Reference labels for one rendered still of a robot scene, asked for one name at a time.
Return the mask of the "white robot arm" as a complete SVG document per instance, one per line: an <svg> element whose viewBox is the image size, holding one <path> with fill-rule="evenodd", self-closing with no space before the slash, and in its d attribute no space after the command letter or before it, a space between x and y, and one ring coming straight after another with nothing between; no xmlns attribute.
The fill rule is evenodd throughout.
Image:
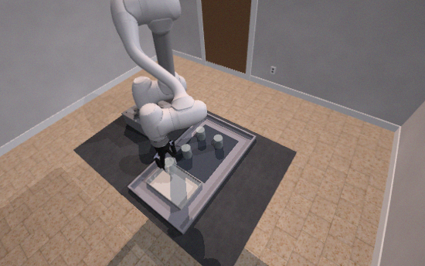
<svg viewBox="0 0 425 266"><path fill-rule="evenodd" d="M186 93L185 79L175 72L170 30L181 14L179 0L110 0L110 11L129 57L158 79L134 79L132 95L137 107L132 115L138 117L140 112L144 133L154 147L161 148L168 144L169 132L191 127L207 116L206 104ZM140 46L138 27L145 24L152 31L158 64ZM158 105L172 98L170 109Z"/></svg>

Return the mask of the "clear glass cylinder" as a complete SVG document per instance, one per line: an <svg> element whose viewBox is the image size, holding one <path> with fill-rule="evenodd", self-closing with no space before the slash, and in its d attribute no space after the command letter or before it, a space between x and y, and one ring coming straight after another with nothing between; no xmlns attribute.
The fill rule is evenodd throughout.
<svg viewBox="0 0 425 266"><path fill-rule="evenodd" d="M182 149L183 157L185 159L190 159L192 157L192 150L191 150L190 145L185 144L181 147L181 149Z"/></svg>
<svg viewBox="0 0 425 266"><path fill-rule="evenodd" d="M203 141L206 138L204 127L197 127L196 129L197 139Z"/></svg>
<svg viewBox="0 0 425 266"><path fill-rule="evenodd" d="M165 166L168 170L169 175L173 175L177 172L177 167L172 157L165 158Z"/></svg>
<svg viewBox="0 0 425 266"><path fill-rule="evenodd" d="M222 135L215 135L213 139L214 139L214 147L217 149L221 149L223 147Z"/></svg>

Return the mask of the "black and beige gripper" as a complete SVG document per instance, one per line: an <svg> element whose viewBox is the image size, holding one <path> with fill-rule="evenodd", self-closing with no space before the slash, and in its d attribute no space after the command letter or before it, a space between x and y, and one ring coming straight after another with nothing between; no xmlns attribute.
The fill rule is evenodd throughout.
<svg viewBox="0 0 425 266"><path fill-rule="evenodd" d="M169 149L169 147L171 147L172 152ZM165 154L168 152L171 155L171 157L174 159L175 164L177 164L177 162L175 160L175 157L176 157L175 154L177 154L177 151L175 149L175 142L170 140L167 145L165 145L161 148L155 147L155 150L156 150L156 155L155 156L153 155L152 158L155 159L155 162L160 169L163 169L165 172L168 173L168 170L165 166ZM158 156L160 156L160 160L159 160Z"/></svg>

